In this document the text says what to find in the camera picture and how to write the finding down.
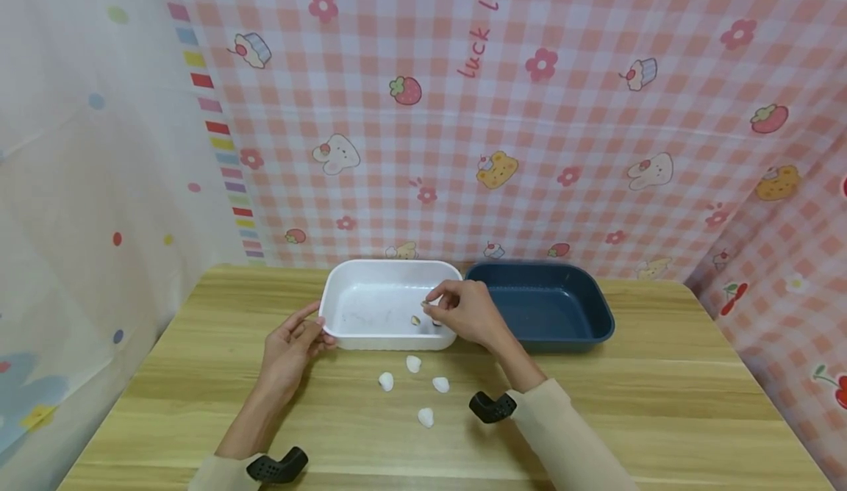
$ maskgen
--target tray rim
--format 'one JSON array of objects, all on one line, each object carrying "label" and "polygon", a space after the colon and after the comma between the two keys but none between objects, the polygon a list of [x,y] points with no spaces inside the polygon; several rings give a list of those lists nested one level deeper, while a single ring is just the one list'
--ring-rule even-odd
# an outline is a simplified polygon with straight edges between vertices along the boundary
[{"label": "tray rim", "polygon": [[[329,271],[329,275],[326,278],[326,282],[324,282],[324,291],[323,291],[323,294],[321,295],[322,302],[321,302],[320,308],[318,308],[318,317],[324,316],[323,297],[326,295],[326,292],[329,289],[329,283],[332,280],[332,277],[335,274],[335,271],[342,268],[342,267],[345,267],[347,264],[350,264],[350,263],[373,263],[373,262],[383,263],[383,264],[386,264],[386,265],[394,265],[394,266],[398,266],[398,265],[408,266],[409,264],[420,265],[422,263],[425,263],[425,264],[438,263],[438,264],[441,264],[441,266],[455,270],[456,279],[462,279],[461,270],[457,269],[451,263],[447,263],[447,262],[442,261],[442,260],[424,260],[424,259],[392,260],[392,259],[378,259],[378,258],[356,258],[356,259],[347,260],[345,262],[339,263],[332,270]],[[359,340],[364,340],[364,339],[417,340],[417,339],[419,339],[419,340],[445,340],[445,341],[449,340],[450,344],[452,344],[452,341],[456,340],[456,334],[450,328],[447,328],[446,326],[444,326],[444,329],[445,329],[445,332],[447,333],[447,334],[444,334],[444,335],[438,335],[438,334],[391,334],[391,335],[386,335],[386,334],[369,334],[369,333],[336,333],[336,331],[332,331],[332,330],[328,329],[327,327],[324,327],[324,331],[326,331],[326,333],[328,335],[336,337],[336,339],[359,339]]]}]

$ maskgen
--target tray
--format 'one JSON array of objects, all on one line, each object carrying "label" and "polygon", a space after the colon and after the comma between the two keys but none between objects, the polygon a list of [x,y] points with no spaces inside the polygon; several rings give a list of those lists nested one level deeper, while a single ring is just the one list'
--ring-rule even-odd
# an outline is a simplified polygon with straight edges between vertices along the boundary
[{"label": "tray", "polygon": [[456,334],[433,324],[421,302],[445,279],[462,274],[445,262],[351,260],[329,273],[318,314],[343,350],[443,350]]},{"label": "tray", "polygon": [[478,263],[466,278],[488,286],[503,319],[527,351],[584,353],[615,331],[603,292],[581,268]]}]

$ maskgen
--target white curtain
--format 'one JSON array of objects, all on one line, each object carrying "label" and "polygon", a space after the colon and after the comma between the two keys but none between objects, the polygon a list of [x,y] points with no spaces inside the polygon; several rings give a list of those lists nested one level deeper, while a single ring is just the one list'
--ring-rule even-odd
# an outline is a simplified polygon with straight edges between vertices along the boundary
[{"label": "white curtain", "polygon": [[246,258],[162,0],[0,0],[0,33],[0,490],[51,490]]}]

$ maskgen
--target dark blue tray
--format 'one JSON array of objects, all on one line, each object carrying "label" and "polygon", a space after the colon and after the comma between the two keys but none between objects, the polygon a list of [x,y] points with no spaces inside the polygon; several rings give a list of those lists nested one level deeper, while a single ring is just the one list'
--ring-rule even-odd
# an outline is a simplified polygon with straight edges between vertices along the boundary
[{"label": "dark blue tray", "polygon": [[583,353],[615,331],[597,282],[572,265],[478,263],[465,278],[483,282],[527,351]]}]

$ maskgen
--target person's left hand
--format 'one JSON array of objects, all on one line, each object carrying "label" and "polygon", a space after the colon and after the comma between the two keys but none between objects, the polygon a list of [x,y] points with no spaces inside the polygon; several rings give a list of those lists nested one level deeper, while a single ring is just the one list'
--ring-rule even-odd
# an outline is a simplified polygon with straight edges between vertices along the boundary
[{"label": "person's left hand", "polygon": [[277,398],[280,406],[294,396],[308,362],[320,352],[335,347],[334,337],[324,333],[323,317],[318,317],[316,322],[306,320],[319,306],[320,301],[316,301],[303,307],[265,339],[256,385],[264,394]]}]

